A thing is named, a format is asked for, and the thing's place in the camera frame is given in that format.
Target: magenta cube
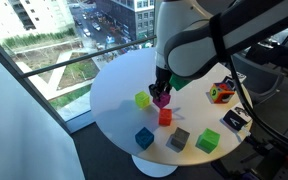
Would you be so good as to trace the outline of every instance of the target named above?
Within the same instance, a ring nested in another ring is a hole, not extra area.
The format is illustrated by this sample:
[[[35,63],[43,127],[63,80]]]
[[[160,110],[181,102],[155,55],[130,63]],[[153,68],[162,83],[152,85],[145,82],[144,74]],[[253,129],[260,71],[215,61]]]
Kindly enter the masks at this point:
[[[171,100],[171,95],[169,95],[166,92],[162,92],[160,95],[160,101],[158,101],[157,99],[153,99],[153,103],[156,104],[157,107],[162,109],[163,107],[165,107],[166,105],[170,103],[170,100]]]

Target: green cube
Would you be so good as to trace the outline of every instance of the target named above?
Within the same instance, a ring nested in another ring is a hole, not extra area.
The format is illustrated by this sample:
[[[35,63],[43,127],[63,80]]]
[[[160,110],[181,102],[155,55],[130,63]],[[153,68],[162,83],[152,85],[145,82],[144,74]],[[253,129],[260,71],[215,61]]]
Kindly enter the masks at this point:
[[[150,96],[141,91],[135,95],[135,102],[139,108],[145,108],[150,104]]]
[[[220,134],[206,128],[196,142],[196,147],[204,150],[207,153],[212,152],[218,145]]]
[[[184,86],[186,86],[190,82],[191,80],[182,79],[175,75],[172,75],[170,79],[170,84],[172,85],[172,87],[176,89],[176,91],[182,89]]]

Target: cable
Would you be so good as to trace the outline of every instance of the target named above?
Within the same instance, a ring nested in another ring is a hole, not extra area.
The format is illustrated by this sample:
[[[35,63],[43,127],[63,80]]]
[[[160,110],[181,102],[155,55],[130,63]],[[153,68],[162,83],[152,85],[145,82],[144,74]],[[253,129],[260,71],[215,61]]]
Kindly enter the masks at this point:
[[[239,81],[239,78],[237,76],[237,73],[234,67],[233,60],[230,56],[228,57],[228,63],[230,65],[232,77],[235,81],[237,94],[245,110],[249,113],[253,121],[256,122],[266,133],[268,133],[270,136],[272,136],[274,139],[278,140],[279,142],[288,146],[288,137],[284,136],[283,134],[277,132],[275,129],[270,127],[267,123],[265,123],[262,119],[260,119],[256,115],[256,113],[253,111],[253,108],[251,107],[251,105],[249,104],[249,102],[247,101],[245,97],[244,91],[242,89],[242,85]]]

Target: orange cube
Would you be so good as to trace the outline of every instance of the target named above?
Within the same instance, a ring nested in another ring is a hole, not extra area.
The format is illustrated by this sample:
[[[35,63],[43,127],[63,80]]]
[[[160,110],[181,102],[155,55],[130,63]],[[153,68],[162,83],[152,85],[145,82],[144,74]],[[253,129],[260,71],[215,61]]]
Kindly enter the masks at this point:
[[[214,83],[210,95],[214,103],[228,103],[235,92],[227,83]]]
[[[172,109],[160,109],[160,115],[158,118],[158,124],[169,126],[172,121]]]

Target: table pedestal base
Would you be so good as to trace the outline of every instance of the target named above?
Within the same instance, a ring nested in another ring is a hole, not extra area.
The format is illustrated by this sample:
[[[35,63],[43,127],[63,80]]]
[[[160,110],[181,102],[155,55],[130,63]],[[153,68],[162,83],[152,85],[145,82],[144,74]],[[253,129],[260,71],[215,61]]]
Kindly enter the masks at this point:
[[[149,161],[140,159],[133,155],[132,155],[132,159],[136,167],[142,173],[151,177],[155,177],[155,178],[160,178],[160,177],[165,177],[167,175],[170,175],[177,168],[177,166],[168,166],[168,165],[149,162]]]

